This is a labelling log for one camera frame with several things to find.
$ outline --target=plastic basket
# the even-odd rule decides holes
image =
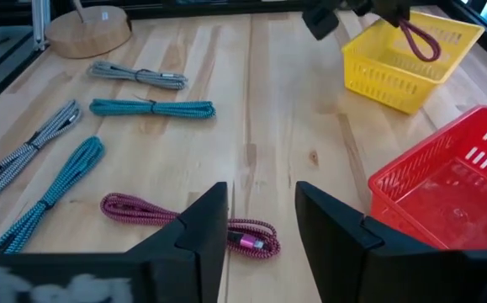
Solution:
[[[411,12],[410,21],[439,41],[441,57],[423,62],[413,55],[404,33],[380,19],[342,48],[346,88],[408,114],[445,82],[484,28],[424,13]],[[431,48],[413,35],[426,56]]]
[[[487,107],[375,173],[371,216],[438,248],[487,249]]]

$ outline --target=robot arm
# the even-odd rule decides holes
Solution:
[[[399,26],[400,19],[410,19],[411,0],[309,0],[303,12],[303,20],[312,35],[322,40],[338,26],[335,11],[344,6],[357,16],[376,13],[394,27]]]

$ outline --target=red basket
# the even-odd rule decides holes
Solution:
[[[487,107],[477,107],[368,181],[371,216],[433,247],[487,249]]]

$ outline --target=yellow basket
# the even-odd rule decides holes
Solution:
[[[408,114],[415,113],[428,95],[445,82],[484,28],[425,13],[411,12],[411,23],[439,41],[437,61],[417,59],[400,28],[380,19],[342,48],[346,88]],[[425,56],[430,46],[413,38]]]

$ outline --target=pink braided cable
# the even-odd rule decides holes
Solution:
[[[128,194],[107,194],[101,200],[100,206],[108,218],[127,224],[164,226],[179,215]],[[263,248],[260,249],[243,247],[239,243],[228,241],[228,248],[234,252],[258,259],[271,258],[280,253],[277,231],[269,223],[251,219],[229,219],[228,231],[247,234],[264,242]]]

